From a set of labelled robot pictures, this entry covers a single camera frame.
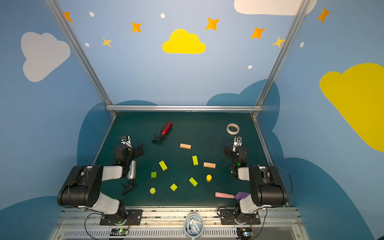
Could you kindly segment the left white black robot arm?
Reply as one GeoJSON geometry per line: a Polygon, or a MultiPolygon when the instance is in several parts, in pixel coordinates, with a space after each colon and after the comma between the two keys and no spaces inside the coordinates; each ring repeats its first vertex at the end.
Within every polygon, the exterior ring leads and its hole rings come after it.
{"type": "Polygon", "coordinates": [[[135,187],[137,169],[135,158],[143,155],[142,144],[133,148],[125,142],[115,150],[112,166],[74,166],[59,191],[58,204],[99,213],[106,221],[105,225],[124,225],[129,219],[124,202],[103,194],[102,182],[127,177],[128,184],[122,184],[122,195],[126,195],[135,187]]]}

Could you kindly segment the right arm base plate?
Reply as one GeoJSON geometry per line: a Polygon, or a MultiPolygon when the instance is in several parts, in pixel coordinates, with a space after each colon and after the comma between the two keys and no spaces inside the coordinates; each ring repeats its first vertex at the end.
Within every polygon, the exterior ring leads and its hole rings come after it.
{"type": "Polygon", "coordinates": [[[217,214],[222,225],[260,225],[259,214],[243,214],[240,211],[227,208],[219,208],[217,214]]]}

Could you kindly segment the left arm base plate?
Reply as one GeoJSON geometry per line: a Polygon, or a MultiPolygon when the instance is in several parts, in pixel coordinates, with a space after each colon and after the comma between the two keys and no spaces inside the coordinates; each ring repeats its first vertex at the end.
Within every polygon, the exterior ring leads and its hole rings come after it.
{"type": "Polygon", "coordinates": [[[138,226],[141,223],[143,210],[128,209],[125,215],[103,215],[100,226],[138,226]]]}

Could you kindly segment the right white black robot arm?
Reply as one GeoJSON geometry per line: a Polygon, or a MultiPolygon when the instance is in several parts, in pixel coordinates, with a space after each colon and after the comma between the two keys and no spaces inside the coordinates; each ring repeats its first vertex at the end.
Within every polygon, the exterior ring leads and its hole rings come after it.
{"type": "Polygon", "coordinates": [[[279,207],[289,201],[289,196],[279,174],[278,168],[269,166],[247,166],[248,149],[243,146],[224,148],[224,155],[232,160],[231,174],[237,180],[250,184],[250,193],[235,198],[236,223],[250,222],[260,209],[279,207]]]}

